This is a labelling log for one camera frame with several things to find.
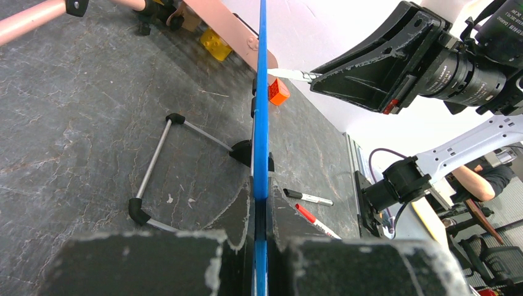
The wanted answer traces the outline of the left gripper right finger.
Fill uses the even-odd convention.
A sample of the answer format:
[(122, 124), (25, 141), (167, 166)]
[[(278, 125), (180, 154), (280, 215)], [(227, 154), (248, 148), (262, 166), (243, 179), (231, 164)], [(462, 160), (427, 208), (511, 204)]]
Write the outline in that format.
[(301, 247), (305, 239), (324, 236), (287, 201), (283, 188), (270, 178), (267, 199), (269, 295), (304, 295), (299, 292), (298, 280), (306, 275), (308, 262)]

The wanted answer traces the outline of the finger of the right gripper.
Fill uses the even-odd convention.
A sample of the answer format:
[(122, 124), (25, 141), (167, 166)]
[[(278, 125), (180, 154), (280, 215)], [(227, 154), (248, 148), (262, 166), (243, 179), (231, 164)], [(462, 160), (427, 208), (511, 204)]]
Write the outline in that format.
[(321, 74), (310, 89), (365, 110), (397, 114), (419, 94), (436, 49), (434, 38), (394, 36), (370, 53)]
[(385, 42), (390, 41), (394, 36), (396, 36), (412, 19), (414, 19), (414, 16), (418, 12), (427, 14), (431, 19), (437, 19), (437, 16), (425, 7), (421, 7), (413, 2), (400, 1), (393, 12), (372, 34), (344, 54), (315, 68), (315, 73), (325, 74), (328, 71), (377, 49), (379, 46), (385, 44)]

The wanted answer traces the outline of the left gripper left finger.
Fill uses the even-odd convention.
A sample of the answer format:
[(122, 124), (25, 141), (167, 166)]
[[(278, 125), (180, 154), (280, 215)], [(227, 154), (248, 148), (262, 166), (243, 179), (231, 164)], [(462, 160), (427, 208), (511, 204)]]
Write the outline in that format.
[(254, 277), (252, 179), (196, 238), (196, 295), (251, 295)]

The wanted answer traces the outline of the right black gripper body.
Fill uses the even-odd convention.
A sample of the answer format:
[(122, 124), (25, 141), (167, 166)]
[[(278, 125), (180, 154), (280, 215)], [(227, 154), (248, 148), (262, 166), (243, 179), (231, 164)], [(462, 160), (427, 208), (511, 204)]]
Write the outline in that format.
[(507, 13), (482, 12), (469, 18), (459, 38), (451, 23), (433, 12), (393, 12), (384, 22), (384, 53), (403, 62), (389, 78), (399, 78), (382, 103), (382, 113), (398, 113), (416, 96), (444, 101), (452, 114), (466, 107), (477, 113), (507, 111)]

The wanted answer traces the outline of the blue framed whiteboard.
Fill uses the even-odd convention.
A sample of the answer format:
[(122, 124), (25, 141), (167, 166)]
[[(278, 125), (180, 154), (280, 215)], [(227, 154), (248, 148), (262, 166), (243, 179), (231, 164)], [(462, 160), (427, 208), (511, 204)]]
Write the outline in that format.
[[(269, 118), (268, 118), (268, 48), (267, 48), (267, 13), (266, 1), (260, 2), (258, 58), (256, 98), (253, 103), (252, 148), (250, 161), (250, 176), (252, 180), (252, 195), (254, 198), (254, 214), (251, 217), (254, 225), (254, 242), (252, 258), (252, 295), (268, 294), (268, 250), (267, 250), (267, 215), (266, 201), (269, 195)], [(208, 137), (216, 143), (227, 147), (224, 143), (192, 126), (178, 113), (166, 117), (166, 125), (152, 156), (150, 164), (139, 187), (138, 193), (128, 202), (128, 213), (131, 219), (143, 226), (149, 224), (155, 228), (173, 232), (175, 229), (153, 220), (142, 210), (142, 196), (147, 186), (152, 170), (160, 155), (167, 134), (173, 123), (186, 125), (194, 131)]]

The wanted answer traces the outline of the green whiteboard marker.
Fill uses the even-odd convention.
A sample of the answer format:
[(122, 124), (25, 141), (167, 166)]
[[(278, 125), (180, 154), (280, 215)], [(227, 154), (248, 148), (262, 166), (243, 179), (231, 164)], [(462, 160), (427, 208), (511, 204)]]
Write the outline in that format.
[(289, 80), (304, 81), (311, 83), (313, 80), (319, 78), (321, 74), (304, 72), (301, 70), (290, 70), (284, 68), (271, 68), (267, 70), (267, 74), (274, 76), (276, 78), (285, 78)]

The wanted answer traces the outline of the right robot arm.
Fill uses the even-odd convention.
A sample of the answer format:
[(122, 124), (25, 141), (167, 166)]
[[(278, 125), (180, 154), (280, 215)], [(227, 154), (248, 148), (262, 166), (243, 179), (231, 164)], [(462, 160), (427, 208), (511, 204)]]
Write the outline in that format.
[(361, 237), (383, 235), (381, 211), (432, 192), (447, 174), (522, 139), (522, 2), (493, 1), (450, 33), (441, 2), (401, 1), (384, 23), (346, 53), (314, 69), (310, 89), (363, 109), (396, 114), (417, 96), (444, 102), (452, 114), (468, 107), (492, 117), (441, 146), (389, 166), (365, 186), (355, 173)]

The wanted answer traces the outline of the red whiteboard marker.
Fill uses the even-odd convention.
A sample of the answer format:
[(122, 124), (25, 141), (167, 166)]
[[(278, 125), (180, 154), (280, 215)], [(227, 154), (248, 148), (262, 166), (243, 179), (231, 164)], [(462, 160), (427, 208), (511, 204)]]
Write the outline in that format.
[(305, 209), (300, 204), (295, 204), (295, 208), (298, 210), (298, 212), (303, 215), (313, 226), (315, 226), (317, 229), (319, 229), (322, 233), (325, 235), (341, 240), (341, 237), (336, 234), (331, 228), (327, 227), (323, 222), (321, 222), (317, 217), (315, 217), (312, 213), (310, 213), (307, 209)]

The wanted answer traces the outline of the black whiteboard marker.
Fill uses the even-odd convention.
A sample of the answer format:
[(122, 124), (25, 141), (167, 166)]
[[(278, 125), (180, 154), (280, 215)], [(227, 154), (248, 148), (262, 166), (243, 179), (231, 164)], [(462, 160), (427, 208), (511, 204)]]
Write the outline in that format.
[(304, 200), (306, 202), (320, 204), (320, 205), (324, 205), (324, 206), (328, 206), (328, 207), (331, 207), (334, 205), (334, 202), (332, 200), (324, 199), (322, 197), (318, 197), (315, 195), (305, 194), (305, 193), (302, 193), (299, 191), (293, 191), (291, 189), (286, 189), (286, 188), (283, 189), (283, 192), (286, 195), (286, 197), (288, 197), (290, 199)]

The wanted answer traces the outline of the orange tape roll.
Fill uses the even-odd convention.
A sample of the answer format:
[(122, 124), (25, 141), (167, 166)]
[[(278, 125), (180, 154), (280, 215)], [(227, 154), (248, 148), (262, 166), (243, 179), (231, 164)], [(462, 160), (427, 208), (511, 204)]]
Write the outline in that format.
[(288, 98), (290, 98), (290, 91), (282, 80), (275, 79), (268, 87), (268, 99), (276, 106), (282, 105)]

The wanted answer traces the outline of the person in background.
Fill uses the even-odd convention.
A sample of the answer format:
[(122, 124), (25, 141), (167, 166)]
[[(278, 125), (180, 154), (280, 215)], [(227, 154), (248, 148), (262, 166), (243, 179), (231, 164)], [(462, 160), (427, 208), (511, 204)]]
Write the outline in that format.
[(510, 163), (496, 167), (477, 165), (474, 168), (462, 165), (447, 175), (455, 191), (450, 198), (455, 204), (468, 199), (487, 202), (499, 196), (515, 176)]

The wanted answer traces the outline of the yellow toy brick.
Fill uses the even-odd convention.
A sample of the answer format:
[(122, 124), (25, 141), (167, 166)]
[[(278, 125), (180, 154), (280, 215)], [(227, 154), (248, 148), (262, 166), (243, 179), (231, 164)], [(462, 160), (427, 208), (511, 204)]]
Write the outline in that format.
[(211, 28), (203, 32), (199, 41), (212, 57), (220, 62), (223, 62), (233, 51), (231, 46)]

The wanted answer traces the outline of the pink perforated board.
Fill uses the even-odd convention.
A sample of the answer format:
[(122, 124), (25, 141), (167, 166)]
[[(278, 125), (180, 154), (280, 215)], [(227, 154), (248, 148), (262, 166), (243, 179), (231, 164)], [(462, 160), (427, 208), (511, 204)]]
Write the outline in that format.
[(267, 54), (268, 67), (278, 68), (269, 50), (258, 37), (219, 0), (187, 0), (184, 3), (227, 43), (246, 64), (257, 70), (258, 52)]

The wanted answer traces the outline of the pink folding tripod stand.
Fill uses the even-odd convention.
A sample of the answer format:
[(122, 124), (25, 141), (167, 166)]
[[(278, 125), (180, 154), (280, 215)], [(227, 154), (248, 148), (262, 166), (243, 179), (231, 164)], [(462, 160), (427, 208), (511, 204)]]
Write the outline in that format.
[[(169, 6), (172, 1), (147, 0), (114, 0), (133, 11), (151, 16), (159, 11), (160, 6)], [(38, 27), (68, 14), (74, 17), (83, 17), (88, 9), (88, 0), (47, 0), (18, 14), (1, 20), (1, 45), (5, 45)]]

